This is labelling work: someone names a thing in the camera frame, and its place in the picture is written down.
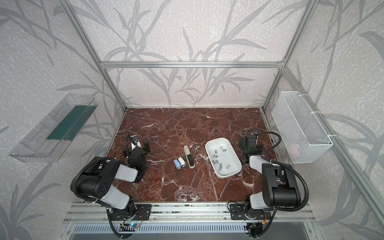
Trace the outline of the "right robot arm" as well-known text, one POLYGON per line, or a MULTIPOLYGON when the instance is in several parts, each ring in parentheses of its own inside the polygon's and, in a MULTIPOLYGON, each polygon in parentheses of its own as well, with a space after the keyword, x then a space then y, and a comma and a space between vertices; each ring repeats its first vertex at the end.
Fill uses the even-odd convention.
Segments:
POLYGON ((262 213, 270 211, 299 211, 308 203, 309 187, 304 178, 291 165, 266 158, 266 154, 278 147, 281 141, 278 133, 254 131, 238 143, 245 164, 262 175, 262 191, 250 195, 244 202, 247 219, 257 219, 262 213), (263 146, 258 144, 262 135, 274 135, 278 141, 264 151, 263 146))

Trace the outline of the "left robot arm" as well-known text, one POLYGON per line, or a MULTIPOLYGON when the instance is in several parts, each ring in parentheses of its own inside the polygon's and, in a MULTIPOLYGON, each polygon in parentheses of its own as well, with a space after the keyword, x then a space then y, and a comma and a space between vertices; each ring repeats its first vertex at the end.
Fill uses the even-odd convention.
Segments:
POLYGON ((148 168, 146 155, 149 143, 131 144, 124 151, 127 162, 114 158, 95 157, 74 177, 71 191, 80 199, 98 203, 124 219, 133 217, 137 207, 133 198, 113 186, 114 180, 139 183, 148 168))

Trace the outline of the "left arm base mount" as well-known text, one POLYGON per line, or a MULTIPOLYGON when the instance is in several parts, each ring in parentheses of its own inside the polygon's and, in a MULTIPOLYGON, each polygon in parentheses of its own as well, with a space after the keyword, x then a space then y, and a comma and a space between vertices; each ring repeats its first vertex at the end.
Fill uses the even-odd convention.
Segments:
POLYGON ((112 209, 110 217, 112 221, 134 220, 134 221, 148 221, 151 215, 151 204, 138 204, 135 205, 133 210, 128 213, 123 210, 112 209))

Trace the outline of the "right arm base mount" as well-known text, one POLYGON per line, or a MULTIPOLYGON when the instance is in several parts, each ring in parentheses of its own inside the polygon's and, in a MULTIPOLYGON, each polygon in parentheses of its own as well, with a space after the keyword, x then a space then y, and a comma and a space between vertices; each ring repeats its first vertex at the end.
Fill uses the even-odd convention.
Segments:
POLYGON ((252 209, 247 203, 229 202, 227 209, 230 212, 232 220, 256 220, 264 221, 269 220, 271 215, 263 210, 252 209))

